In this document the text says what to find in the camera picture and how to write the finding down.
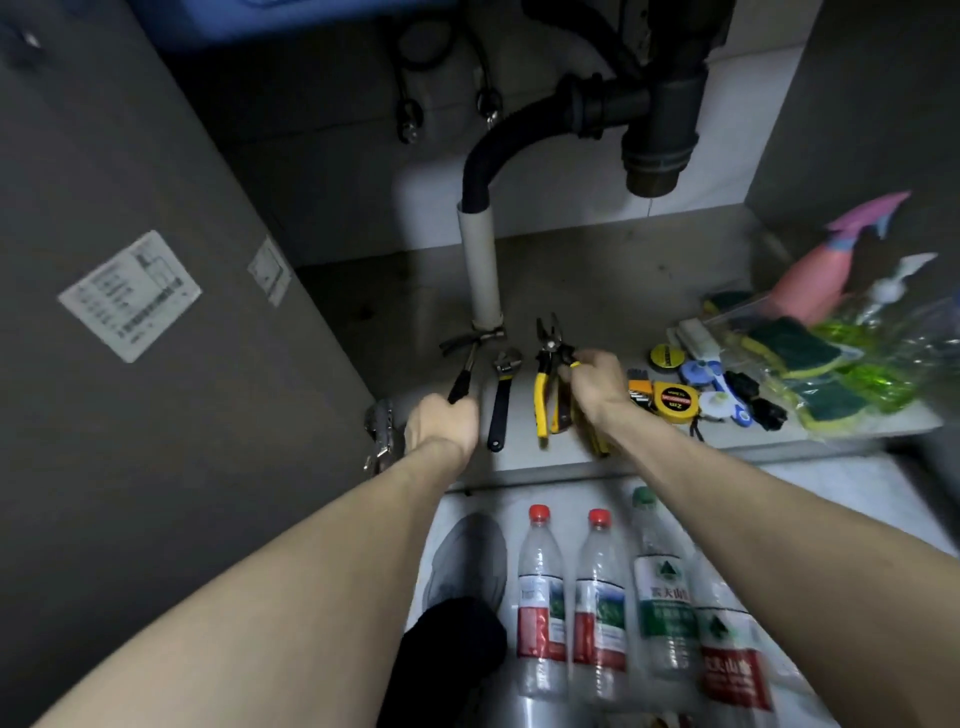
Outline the person's left hand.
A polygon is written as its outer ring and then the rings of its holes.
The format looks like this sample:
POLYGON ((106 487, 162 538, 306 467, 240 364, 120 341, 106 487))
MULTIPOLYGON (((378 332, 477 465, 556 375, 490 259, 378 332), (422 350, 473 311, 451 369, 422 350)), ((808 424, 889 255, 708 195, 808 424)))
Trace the person's left hand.
POLYGON ((407 419, 405 445, 409 453, 427 443, 452 447, 457 462, 466 466, 479 441, 477 425, 455 425, 448 414, 448 399, 437 393, 426 394, 407 419))

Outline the person's right hand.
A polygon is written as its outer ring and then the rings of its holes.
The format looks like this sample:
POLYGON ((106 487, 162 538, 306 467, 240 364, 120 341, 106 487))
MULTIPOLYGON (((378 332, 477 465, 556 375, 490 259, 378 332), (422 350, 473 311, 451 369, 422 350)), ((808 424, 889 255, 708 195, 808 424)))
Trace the person's right hand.
POLYGON ((594 391, 573 391, 574 401, 598 431, 610 434, 623 415, 637 410, 632 401, 625 372, 616 355, 601 352, 601 386, 594 391))

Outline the claw hammer with black handle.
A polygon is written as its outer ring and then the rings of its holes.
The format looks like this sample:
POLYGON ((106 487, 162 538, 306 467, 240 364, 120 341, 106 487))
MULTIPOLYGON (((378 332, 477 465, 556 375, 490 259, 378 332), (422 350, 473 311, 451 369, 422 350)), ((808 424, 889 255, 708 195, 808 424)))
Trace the claw hammer with black handle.
POLYGON ((474 330, 440 342, 438 346, 444 358, 453 355, 463 348, 467 349, 465 361, 447 397, 450 405, 455 405, 470 393, 474 361, 481 346, 486 342, 504 337, 506 337, 506 330, 501 324, 492 329, 474 330))

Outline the person's left forearm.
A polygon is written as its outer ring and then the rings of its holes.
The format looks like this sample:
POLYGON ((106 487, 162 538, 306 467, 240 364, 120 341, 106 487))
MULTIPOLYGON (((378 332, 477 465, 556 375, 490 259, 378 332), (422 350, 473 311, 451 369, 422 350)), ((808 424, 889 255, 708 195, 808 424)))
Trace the person's left forearm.
POLYGON ((374 728, 442 493, 430 435, 94 669, 34 728, 374 728))

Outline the large yellow black pliers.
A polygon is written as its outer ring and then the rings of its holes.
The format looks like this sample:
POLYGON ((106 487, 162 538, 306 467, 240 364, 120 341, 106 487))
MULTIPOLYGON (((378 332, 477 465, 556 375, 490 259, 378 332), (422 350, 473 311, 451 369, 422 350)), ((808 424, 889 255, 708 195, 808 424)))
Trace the large yellow black pliers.
POLYGON ((534 380, 534 418, 538 445, 547 450, 549 437, 569 430, 573 425, 573 396, 570 383, 559 374, 561 367, 578 366, 574 347, 565 341, 556 313, 550 325, 542 318, 535 322, 540 349, 536 355, 534 380))

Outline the metal door hinge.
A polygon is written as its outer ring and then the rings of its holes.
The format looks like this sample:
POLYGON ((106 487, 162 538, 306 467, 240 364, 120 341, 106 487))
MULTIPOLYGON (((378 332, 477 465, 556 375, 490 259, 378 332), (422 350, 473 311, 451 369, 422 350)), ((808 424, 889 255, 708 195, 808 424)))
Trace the metal door hinge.
POLYGON ((364 427, 373 443, 364 464, 364 474, 369 479, 388 470, 404 454, 404 435, 396 426, 394 415, 390 398, 378 399, 366 409, 364 427))

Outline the white scrubbing brush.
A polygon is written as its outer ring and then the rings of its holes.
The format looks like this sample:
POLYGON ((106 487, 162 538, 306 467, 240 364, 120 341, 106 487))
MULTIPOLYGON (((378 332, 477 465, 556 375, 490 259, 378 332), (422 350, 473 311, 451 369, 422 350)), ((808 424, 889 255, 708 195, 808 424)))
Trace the white scrubbing brush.
POLYGON ((676 334, 691 358, 702 362, 722 361, 721 346, 700 319, 679 321, 676 334))

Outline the white blue plastic tool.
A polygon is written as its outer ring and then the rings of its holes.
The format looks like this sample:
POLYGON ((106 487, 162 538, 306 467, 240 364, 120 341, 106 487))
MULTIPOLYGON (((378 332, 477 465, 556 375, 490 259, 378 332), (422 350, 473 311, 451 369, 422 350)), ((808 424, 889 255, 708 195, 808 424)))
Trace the white blue plastic tool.
POLYGON ((727 383, 722 363, 718 359, 690 359, 679 367, 683 383, 698 390, 700 415, 707 420, 732 421, 747 429, 753 417, 743 402, 727 383))

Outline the red cap water bottle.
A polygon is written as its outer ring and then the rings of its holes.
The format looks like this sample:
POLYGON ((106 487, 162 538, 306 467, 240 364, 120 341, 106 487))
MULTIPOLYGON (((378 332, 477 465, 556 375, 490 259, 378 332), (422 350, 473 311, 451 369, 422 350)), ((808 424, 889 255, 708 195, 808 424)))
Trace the red cap water bottle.
POLYGON ((612 514, 593 508, 574 581, 573 689, 582 702, 606 708, 628 693, 627 580, 612 514))
POLYGON ((565 561, 549 507, 532 505, 529 522, 517 569, 519 691, 534 700, 561 701, 569 691, 565 561))

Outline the pink spray bottle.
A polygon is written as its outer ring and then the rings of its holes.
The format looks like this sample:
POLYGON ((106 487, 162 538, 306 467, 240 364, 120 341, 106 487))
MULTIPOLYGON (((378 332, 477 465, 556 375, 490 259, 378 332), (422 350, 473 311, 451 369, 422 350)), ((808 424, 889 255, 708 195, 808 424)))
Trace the pink spray bottle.
POLYGON ((882 195, 828 223, 823 242, 793 263, 769 292, 774 312, 808 327, 824 321, 841 300, 863 232, 885 240, 892 218, 911 195, 910 190, 882 195))

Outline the green liquid pump bottle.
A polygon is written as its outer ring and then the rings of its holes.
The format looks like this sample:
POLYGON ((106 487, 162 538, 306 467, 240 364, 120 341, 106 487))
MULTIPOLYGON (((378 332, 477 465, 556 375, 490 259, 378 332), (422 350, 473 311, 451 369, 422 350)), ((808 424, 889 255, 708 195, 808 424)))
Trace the green liquid pump bottle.
POLYGON ((897 332, 889 310, 906 296, 907 279, 937 258, 937 252, 901 257, 892 273, 844 297, 812 327, 813 334, 843 351, 844 363, 837 370, 842 382, 881 414, 895 414, 913 403, 938 366, 930 343, 924 337, 911 339, 912 329, 897 332))

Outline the red label water bottle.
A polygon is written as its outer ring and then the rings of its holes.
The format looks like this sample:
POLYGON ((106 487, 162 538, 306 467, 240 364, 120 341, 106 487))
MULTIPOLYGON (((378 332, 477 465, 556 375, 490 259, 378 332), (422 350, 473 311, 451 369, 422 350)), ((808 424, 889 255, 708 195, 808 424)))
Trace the red label water bottle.
POLYGON ((762 670, 760 626, 701 549, 691 562, 705 728, 779 728, 762 670))

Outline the clear plastic bag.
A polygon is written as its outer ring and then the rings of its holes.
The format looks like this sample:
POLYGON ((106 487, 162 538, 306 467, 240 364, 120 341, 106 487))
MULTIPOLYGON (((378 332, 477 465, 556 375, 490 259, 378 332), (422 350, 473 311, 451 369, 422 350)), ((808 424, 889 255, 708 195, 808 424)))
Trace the clear plastic bag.
POLYGON ((789 317, 769 296, 724 292, 702 306, 732 356, 759 369, 808 431, 837 435, 897 414, 938 379, 960 376, 960 289, 901 316, 851 296, 823 321, 789 317))

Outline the large white paper sticker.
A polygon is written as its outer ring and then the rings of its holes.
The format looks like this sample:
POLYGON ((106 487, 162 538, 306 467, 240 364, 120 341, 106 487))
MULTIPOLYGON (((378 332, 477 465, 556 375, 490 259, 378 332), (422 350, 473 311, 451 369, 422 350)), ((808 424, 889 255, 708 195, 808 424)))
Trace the large white paper sticker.
POLYGON ((134 363, 202 295, 162 235, 151 230, 58 295, 125 363, 134 363))

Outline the blue basin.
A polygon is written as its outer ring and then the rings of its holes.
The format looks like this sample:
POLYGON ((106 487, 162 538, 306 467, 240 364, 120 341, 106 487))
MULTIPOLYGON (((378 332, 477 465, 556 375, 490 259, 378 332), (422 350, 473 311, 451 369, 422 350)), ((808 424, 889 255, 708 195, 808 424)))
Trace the blue basin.
POLYGON ((458 0, 126 0, 151 42, 171 53, 261 36, 390 15, 446 8, 458 0))

